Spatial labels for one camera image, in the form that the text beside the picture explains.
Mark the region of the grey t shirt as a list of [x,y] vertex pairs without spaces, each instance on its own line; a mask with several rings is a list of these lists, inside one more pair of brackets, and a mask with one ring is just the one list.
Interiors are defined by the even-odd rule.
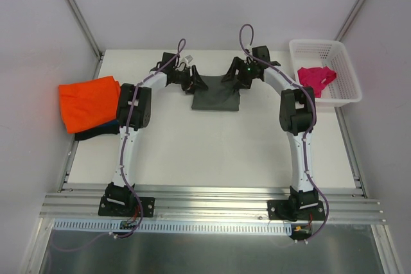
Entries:
[[197,89],[193,95],[192,110],[212,112],[238,112],[240,92],[235,81],[222,82],[223,76],[201,76],[207,90]]

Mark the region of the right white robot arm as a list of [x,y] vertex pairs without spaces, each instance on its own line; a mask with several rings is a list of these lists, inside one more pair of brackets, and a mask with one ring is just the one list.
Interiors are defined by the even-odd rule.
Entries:
[[286,133],[292,157],[292,184],[287,211],[302,219],[319,204],[319,192],[313,184],[311,140],[317,122],[314,91],[303,87],[270,60],[266,46],[245,51],[246,58],[234,57],[222,81],[234,82],[234,89],[250,89],[259,79],[280,95],[279,123]]

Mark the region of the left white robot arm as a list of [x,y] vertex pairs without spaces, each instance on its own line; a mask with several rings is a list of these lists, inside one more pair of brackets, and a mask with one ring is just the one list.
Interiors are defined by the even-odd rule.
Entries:
[[180,85],[186,94],[208,89],[192,61],[190,55],[181,58],[178,54],[164,52],[162,60],[142,81],[121,86],[116,114],[120,139],[118,163],[105,190],[107,201],[121,215],[130,214],[137,202],[134,168],[143,129],[150,122],[153,94],[169,84]]

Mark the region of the magenta t shirt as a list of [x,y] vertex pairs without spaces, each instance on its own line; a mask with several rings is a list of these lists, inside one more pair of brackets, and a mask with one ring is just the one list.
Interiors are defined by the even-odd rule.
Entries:
[[337,78],[337,73],[329,67],[301,67],[297,71],[299,83],[311,87],[316,98],[322,97],[322,91]]

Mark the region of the navy folded t shirt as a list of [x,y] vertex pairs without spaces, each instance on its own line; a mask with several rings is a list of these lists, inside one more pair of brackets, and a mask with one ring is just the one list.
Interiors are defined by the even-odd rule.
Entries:
[[118,121],[117,120],[113,120],[113,121],[109,121],[107,123],[101,124],[100,128],[108,128],[108,127],[113,127],[113,126],[118,126]]

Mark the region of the white plastic basket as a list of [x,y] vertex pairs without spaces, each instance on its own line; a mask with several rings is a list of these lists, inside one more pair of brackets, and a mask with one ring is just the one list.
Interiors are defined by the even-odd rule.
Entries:
[[293,39],[289,48],[295,80],[313,88],[317,106],[342,107],[361,101],[360,84],[343,43]]

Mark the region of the orange folded t shirt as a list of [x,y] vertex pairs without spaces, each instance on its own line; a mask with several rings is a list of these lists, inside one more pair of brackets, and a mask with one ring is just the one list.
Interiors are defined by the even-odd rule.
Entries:
[[120,84],[113,76],[58,86],[67,133],[80,133],[115,120]]

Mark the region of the black folded t shirt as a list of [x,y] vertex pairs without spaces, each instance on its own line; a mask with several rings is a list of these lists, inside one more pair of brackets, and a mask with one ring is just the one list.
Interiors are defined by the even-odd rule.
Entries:
[[99,126],[95,128],[91,128],[90,130],[86,130],[83,132],[78,132],[74,134],[75,141],[85,141],[87,139],[92,139],[99,135],[117,135],[119,133],[119,126]]

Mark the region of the left aluminium frame post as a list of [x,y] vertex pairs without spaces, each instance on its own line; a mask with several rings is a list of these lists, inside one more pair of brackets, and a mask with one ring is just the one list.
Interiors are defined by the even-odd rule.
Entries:
[[96,39],[94,38],[94,35],[92,34],[92,31],[87,21],[85,20],[80,7],[78,6],[77,1],[76,0],[65,0],[65,2],[67,3],[68,8],[73,14],[73,17],[78,27],[80,28],[81,32],[83,33],[93,54],[98,60],[100,60],[103,56],[103,51],[100,49]]

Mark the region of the aluminium frame post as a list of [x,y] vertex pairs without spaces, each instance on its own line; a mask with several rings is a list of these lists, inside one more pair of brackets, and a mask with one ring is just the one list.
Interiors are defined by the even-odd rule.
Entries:
[[68,8],[73,14],[73,17],[78,27],[80,28],[81,32],[83,33],[93,54],[98,60],[100,60],[103,56],[103,51],[100,49],[96,39],[94,38],[94,35],[92,34],[92,31],[87,21],[85,20],[80,7],[78,6],[77,1],[76,0],[65,0],[65,2],[67,3]]
[[337,35],[335,36],[334,40],[342,42],[347,34],[349,33],[350,29],[353,27],[355,21],[359,17],[362,9],[364,8],[367,0],[356,0],[351,7],[349,13],[347,14],[344,22],[342,23]]

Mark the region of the aluminium mounting rail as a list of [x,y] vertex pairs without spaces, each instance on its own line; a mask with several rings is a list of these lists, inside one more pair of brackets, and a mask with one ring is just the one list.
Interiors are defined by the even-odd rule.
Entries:
[[[269,200],[288,198],[287,188],[184,187],[138,185],[139,196],[155,198],[154,218],[168,221],[258,222],[268,220]],[[104,185],[65,184],[47,193],[40,208],[43,218],[97,218]],[[376,199],[361,189],[325,189],[329,223],[385,225],[387,215]]]

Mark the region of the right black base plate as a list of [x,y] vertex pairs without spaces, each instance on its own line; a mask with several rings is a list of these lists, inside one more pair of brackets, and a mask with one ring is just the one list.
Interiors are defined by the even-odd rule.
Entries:
[[288,200],[268,200],[267,212],[269,220],[296,222],[299,220],[324,221],[326,218],[326,210],[321,201],[317,206],[298,210]]

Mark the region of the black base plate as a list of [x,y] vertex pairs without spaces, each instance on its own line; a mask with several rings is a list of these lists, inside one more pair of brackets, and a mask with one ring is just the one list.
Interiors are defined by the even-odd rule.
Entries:
[[326,210],[321,201],[317,206],[298,210],[288,200],[268,200],[267,212],[269,220],[296,222],[299,220],[324,221],[326,218]]
[[152,218],[155,209],[154,197],[140,197],[142,210],[136,199],[133,199],[128,205],[124,203],[110,201],[103,196],[100,200],[98,215],[102,217],[130,217],[134,216],[137,211],[137,216],[143,214],[144,218]]

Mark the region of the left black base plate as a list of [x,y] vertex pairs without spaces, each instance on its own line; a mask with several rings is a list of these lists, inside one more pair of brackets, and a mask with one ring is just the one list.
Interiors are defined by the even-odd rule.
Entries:
[[144,218],[152,218],[155,209],[154,197],[140,197],[142,210],[136,199],[133,199],[128,205],[124,203],[110,201],[103,196],[100,200],[98,215],[102,217],[130,217],[134,216],[137,211],[137,216],[143,214]]

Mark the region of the right aluminium frame post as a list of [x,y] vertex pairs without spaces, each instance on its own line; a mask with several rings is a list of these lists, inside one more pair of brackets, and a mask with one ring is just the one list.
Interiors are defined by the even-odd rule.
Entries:
[[362,9],[364,8],[367,0],[356,0],[351,7],[349,13],[347,14],[344,22],[342,23],[337,35],[335,36],[334,40],[342,42],[347,34],[349,33],[350,29],[353,27],[355,21],[359,17]]

